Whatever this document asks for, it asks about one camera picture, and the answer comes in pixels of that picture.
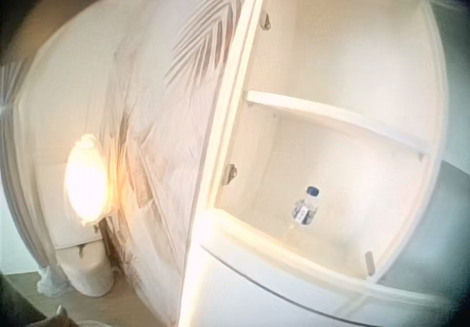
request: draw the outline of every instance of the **open cabinet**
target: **open cabinet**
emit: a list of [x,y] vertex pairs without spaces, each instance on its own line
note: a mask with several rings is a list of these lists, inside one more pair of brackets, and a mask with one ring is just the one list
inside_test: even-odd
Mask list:
[[[244,10],[193,238],[345,326],[438,323],[445,299],[378,284],[419,225],[444,152],[446,63],[430,0],[246,0]],[[319,208],[302,226],[292,209],[308,186]]]

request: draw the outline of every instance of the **glowing light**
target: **glowing light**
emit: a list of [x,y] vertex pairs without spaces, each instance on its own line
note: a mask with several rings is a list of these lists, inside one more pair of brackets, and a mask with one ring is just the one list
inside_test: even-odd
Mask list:
[[68,199],[84,223],[94,223],[106,213],[107,182],[98,141],[86,134],[73,147],[65,169]]

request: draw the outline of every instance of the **bottle cap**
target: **bottle cap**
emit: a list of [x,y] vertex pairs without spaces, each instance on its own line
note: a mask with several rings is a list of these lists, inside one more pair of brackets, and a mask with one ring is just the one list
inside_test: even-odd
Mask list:
[[317,197],[319,193],[320,191],[316,187],[307,187],[307,194],[309,194],[310,196]]

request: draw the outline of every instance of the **white shelf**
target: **white shelf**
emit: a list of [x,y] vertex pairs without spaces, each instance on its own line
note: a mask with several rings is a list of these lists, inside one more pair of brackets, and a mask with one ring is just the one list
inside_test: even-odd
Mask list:
[[269,107],[340,132],[357,136],[380,136],[411,148],[417,153],[430,153],[430,145],[418,137],[393,129],[373,118],[331,105],[256,90],[247,92],[247,102]]

